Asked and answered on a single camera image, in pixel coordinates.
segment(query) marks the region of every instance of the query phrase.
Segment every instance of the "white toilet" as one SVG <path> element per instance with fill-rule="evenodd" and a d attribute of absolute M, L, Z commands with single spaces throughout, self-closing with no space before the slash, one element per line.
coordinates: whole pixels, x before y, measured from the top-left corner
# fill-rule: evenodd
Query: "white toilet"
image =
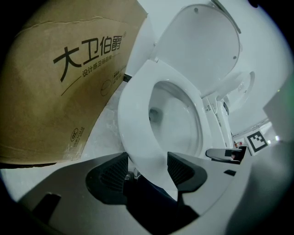
<path fill-rule="evenodd" d="M 224 101 L 233 106 L 230 91 L 240 89 L 245 74 L 250 74 L 249 90 L 254 81 L 254 73 L 236 72 L 239 54 L 239 35 L 227 15 L 208 5 L 187 6 L 128 82 L 119 100 L 119 132 L 149 181 L 175 189 L 168 151 L 206 158 L 209 148 L 232 147 Z"/>

